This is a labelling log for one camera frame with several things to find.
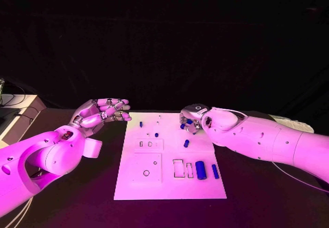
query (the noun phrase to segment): white robotic arm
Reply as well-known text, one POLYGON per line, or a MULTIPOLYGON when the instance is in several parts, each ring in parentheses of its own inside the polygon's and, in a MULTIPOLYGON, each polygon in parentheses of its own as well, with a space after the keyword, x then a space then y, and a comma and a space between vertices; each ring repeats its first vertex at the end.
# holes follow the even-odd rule
POLYGON ((250 158, 288 164, 329 183, 329 137, 301 132, 276 121, 202 104, 180 112, 182 128, 205 130, 212 143, 250 158))
POLYGON ((123 111, 130 109, 127 104, 121 99, 89 100, 68 125, 0 150, 0 217, 75 169, 82 156, 98 157, 101 141, 88 136, 104 122, 131 120, 123 111), (42 175, 29 176, 26 162, 43 170, 42 175))

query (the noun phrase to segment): blue cylinder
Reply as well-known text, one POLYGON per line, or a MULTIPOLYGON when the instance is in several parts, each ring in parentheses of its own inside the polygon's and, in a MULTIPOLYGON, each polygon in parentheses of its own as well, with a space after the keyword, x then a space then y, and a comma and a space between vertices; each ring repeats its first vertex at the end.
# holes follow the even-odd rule
POLYGON ((212 167, 212 171, 213 171, 213 176, 215 176, 215 179, 219 179, 216 165, 212 165, 211 167, 212 167))
POLYGON ((183 147, 185 147, 185 148, 187 148, 189 143, 190 143, 190 141, 186 139, 186 140, 185 140, 185 144, 183 144, 183 147))
POLYGON ((202 161, 198 161, 198 162, 195 163, 195 167, 196 167, 198 179, 199 179, 199 180, 205 180, 205 179, 206 179, 205 163, 203 163, 202 161))

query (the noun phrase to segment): black background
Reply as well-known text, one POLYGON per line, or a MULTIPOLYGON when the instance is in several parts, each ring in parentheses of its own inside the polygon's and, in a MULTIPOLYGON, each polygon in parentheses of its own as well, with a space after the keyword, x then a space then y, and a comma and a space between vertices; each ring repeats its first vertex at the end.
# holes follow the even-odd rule
POLYGON ((329 134, 327 1, 3 1, 0 75, 75 109, 203 103, 329 134))

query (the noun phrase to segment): white cable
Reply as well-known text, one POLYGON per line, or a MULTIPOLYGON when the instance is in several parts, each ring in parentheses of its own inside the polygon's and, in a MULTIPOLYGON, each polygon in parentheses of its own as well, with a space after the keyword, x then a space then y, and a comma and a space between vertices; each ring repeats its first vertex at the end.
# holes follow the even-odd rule
POLYGON ((20 214, 23 213, 26 207, 29 207, 29 205, 30 205, 32 199, 33 199, 33 197, 29 199, 29 201, 27 201, 27 203, 26 203, 22 211, 19 212, 17 216, 14 217, 14 219, 11 220, 11 222, 9 223, 9 225, 4 228, 9 228, 9 226, 11 225, 11 223, 17 220, 17 218, 19 218, 20 214))
POLYGON ((26 215, 26 212, 24 212, 24 214, 22 215, 22 218, 19 219, 19 222, 17 222, 17 224, 16 224, 16 226, 14 226, 13 228, 17 227, 17 225, 19 225, 19 223, 20 223, 20 221, 22 221, 24 215, 26 215))
POLYGON ((288 173, 286 173, 283 170, 281 170, 281 168, 276 165, 276 163, 273 162, 273 164, 274 164, 274 166, 277 167, 277 169, 288 176, 288 177, 291 177, 293 179, 296 179, 297 181, 300 181, 303 184, 306 184, 306 185, 309 185, 310 187, 313 187, 314 189, 317 189, 317 190, 322 190, 322 191, 325 191, 325 192, 327 192, 329 193, 329 191, 327 190, 325 190, 325 189, 320 189, 319 187, 316 187, 316 186, 313 186, 312 184, 307 184, 306 182, 303 182, 300 179, 297 179, 296 177, 293 177, 288 173))

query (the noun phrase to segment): circular outline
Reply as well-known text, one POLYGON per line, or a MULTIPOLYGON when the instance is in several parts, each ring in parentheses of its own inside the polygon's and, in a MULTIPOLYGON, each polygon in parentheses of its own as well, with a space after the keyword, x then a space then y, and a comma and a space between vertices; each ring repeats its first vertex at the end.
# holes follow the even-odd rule
POLYGON ((143 171, 143 175, 147 177, 147 176, 149 176, 149 174, 147 174, 147 175, 144 174, 144 172, 146 172, 146 171, 147 171, 147 172, 150 172, 150 171, 149 171, 149 170, 144 170, 144 171, 143 171))

